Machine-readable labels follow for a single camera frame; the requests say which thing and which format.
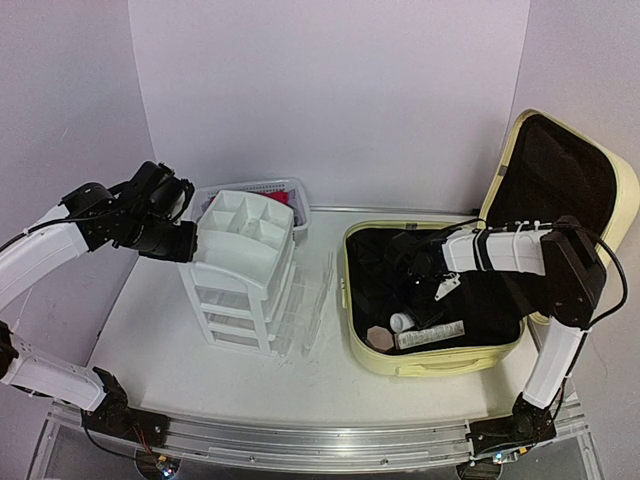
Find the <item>open suitcase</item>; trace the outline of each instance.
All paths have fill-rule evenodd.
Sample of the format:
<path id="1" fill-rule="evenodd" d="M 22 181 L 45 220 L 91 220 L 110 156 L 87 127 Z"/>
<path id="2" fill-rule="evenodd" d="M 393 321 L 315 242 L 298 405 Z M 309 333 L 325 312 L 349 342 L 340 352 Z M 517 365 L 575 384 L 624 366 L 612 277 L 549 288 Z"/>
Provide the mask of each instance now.
<path id="1" fill-rule="evenodd" d="M 488 226 L 502 226 L 573 215 L 616 249 L 636 216 L 639 201 L 638 179 L 627 162 L 550 116 L 529 110 L 511 130 L 480 218 Z M 403 305 L 384 297 L 381 276 L 389 240 L 402 230 L 429 235 L 445 226 L 368 221 L 346 232 L 343 304 L 352 351 L 368 370 L 397 376 L 474 372 L 494 366 L 522 338 L 526 317 L 521 290 L 506 274 L 467 272 L 460 277 L 461 285 L 441 300 L 446 307 L 442 323 L 462 320 L 463 336 L 386 353 L 365 343 L 370 327 L 388 327 L 389 316 L 403 310 Z M 599 253 L 606 265 L 606 253 Z M 526 282 L 528 291 L 544 294 L 541 279 L 532 275 Z"/>

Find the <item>white table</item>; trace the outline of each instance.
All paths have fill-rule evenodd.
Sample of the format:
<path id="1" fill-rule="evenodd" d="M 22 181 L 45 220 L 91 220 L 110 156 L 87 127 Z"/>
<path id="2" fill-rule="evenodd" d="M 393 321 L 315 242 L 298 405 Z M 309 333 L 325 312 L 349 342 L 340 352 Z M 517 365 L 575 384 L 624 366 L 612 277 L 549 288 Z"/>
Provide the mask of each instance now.
<path id="1" fill-rule="evenodd" d="M 341 262 L 346 229 L 372 219 L 461 221 L 442 215 L 313 212 L 305 255 Z M 337 269 L 307 357 L 224 350 L 206 343 L 174 264 L 140 258 L 90 360 L 113 373 L 130 404 L 202 418 L 306 425 L 385 425 L 507 414 L 536 359 L 527 332 L 496 367 L 449 378 L 368 372 L 352 356 Z"/>

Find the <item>suitcase handle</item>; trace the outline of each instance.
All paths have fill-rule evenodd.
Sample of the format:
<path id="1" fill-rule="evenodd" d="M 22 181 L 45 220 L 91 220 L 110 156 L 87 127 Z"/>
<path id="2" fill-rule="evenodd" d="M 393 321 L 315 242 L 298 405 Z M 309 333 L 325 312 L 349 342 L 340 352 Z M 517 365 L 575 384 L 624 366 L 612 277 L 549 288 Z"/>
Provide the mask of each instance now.
<path id="1" fill-rule="evenodd" d="M 396 368 L 396 375 L 399 377 L 448 377 L 493 367 L 496 363 L 498 363 L 497 358 L 478 358 L 466 362 L 451 362 L 440 365 L 420 363 L 401 365 Z"/>

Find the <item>suitcase lid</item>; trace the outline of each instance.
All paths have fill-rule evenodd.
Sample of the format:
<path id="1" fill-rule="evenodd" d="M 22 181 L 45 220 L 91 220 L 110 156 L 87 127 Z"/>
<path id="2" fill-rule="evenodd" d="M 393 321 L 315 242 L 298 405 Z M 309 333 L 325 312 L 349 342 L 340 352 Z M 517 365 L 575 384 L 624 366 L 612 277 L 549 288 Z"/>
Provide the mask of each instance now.
<path id="1" fill-rule="evenodd" d="M 639 201 L 637 177 L 624 160 L 549 115 L 527 110 L 511 129 L 480 217 L 501 226 L 573 215 L 615 248 Z"/>

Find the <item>robotic arm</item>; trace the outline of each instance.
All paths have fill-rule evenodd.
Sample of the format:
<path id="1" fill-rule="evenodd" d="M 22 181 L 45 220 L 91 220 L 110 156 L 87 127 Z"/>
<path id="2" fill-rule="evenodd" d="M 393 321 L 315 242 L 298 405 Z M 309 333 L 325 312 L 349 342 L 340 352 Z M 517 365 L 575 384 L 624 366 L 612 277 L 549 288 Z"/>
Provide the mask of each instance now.
<path id="1" fill-rule="evenodd" d="M 575 363 L 606 281 L 605 267 L 577 220 L 562 217 L 554 224 L 444 230 L 426 239 L 403 232 L 394 237 L 385 258 L 419 285 L 407 305 L 418 325 L 422 309 L 459 285 L 459 273 L 500 271 L 544 277 L 546 298 L 533 307 L 549 314 L 550 328 L 534 370 L 513 414 L 472 423 L 468 438 L 475 458 L 496 453 L 504 458 L 555 437 L 549 407 Z"/>
<path id="2" fill-rule="evenodd" d="M 134 177 L 110 189 L 88 183 L 62 199 L 34 227 L 0 247 L 0 311 L 42 277 L 109 241 L 140 255 L 188 262 L 196 250 L 196 225 L 176 221 L 194 187 L 166 166 L 145 162 Z M 130 436 L 151 424 L 145 437 L 159 444 L 166 417 L 134 410 L 109 372 L 65 362 L 41 351 L 0 322 L 0 382 L 80 407 L 93 430 Z"/>

